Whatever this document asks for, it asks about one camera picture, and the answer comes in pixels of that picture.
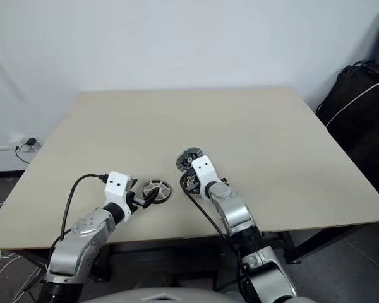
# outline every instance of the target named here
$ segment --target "wooden table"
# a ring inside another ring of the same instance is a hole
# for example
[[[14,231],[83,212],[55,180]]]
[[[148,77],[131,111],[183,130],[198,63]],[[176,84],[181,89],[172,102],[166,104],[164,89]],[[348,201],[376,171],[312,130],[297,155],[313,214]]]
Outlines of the wooden table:
[[[172,196],[136,212],[109,242],[215,235],[179,187],[176,158],[192,146],[234,186],[262,231],[379,222],[379,194],[289,88],[86,92],[1,208],[0,248],[49,247],[74,181],[110,170],[137,178],[137,193],[162,179]],[[104,205],[103,190],[96,179],[81,182],[68,226]]]

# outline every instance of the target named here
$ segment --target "table leg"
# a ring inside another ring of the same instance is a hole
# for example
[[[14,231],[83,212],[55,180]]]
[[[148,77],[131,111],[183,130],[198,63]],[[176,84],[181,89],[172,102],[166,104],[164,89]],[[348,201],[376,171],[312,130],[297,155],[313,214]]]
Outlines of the table leg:
[[[323,229],[302,244],[286,249],[284,253],[285,260],[288,264],[293,263],[302,257],[309,256],[310,254],[341,240],[363,226],[364,225],[349,225]]]

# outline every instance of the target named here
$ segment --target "white wall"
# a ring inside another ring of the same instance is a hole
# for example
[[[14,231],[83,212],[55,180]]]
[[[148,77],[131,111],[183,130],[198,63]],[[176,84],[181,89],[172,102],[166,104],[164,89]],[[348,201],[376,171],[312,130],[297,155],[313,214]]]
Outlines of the white wall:
[[[379,0],[0,0],[0,146],[45,139],[80,90],[289,85],[316,107],[378,33]]]

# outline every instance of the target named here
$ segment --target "small wheel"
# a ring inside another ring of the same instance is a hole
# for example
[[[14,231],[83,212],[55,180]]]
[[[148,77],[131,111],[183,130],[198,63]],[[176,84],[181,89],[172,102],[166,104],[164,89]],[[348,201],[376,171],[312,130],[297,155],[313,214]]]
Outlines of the small wheel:
[[[145,185],[143,185],[143,197],[146,199],[149,192],[155,189],[156,187],[159,187],[160,189],[159,194],[157,195],[156,200],[153,203],[160,204],[166,202],[170,198],[171,187],[167,182],[164,182],[163,180],[151,180],[147,182]]]

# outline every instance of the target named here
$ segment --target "table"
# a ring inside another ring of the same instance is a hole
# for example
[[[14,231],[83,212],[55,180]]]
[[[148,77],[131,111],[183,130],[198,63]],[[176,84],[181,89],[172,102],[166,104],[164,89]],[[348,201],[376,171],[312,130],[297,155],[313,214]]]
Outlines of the table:
[[[110,243],[215,235],[179,187],[176,158],[192,146],[243,197],[261,231],[340,227],[328,243],[379,222],[378,193],[290,88],[85,92],[1,208],[0,248],[49,247],[74,181],[111,170],[137,178],[138,193],[162,179],[172,196],[136,212]],[[96,179],[80,183],[68,226],[104,205],[103,190]],[[317,240],[310,251],[323,245]]]

